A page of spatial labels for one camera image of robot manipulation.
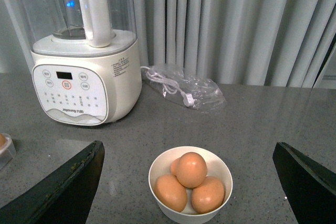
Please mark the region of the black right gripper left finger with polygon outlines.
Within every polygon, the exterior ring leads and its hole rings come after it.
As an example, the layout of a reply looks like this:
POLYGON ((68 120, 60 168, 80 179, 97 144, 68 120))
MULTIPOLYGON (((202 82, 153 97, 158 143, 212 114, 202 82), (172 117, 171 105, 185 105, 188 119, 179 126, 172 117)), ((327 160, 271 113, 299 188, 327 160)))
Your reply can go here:
POLYGON ((34 187, 1 208, 1 223, 86 223, 104 162, 94 141, 34 187))

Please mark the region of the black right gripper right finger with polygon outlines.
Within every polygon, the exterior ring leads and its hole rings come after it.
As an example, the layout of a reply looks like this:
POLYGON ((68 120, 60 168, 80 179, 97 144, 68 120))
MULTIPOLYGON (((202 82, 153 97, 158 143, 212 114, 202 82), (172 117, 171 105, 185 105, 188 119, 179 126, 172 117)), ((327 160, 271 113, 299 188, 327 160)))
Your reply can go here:
POLYGON ((272 159, 298 223, 335 223, 335 173, 285 142, 272 159))

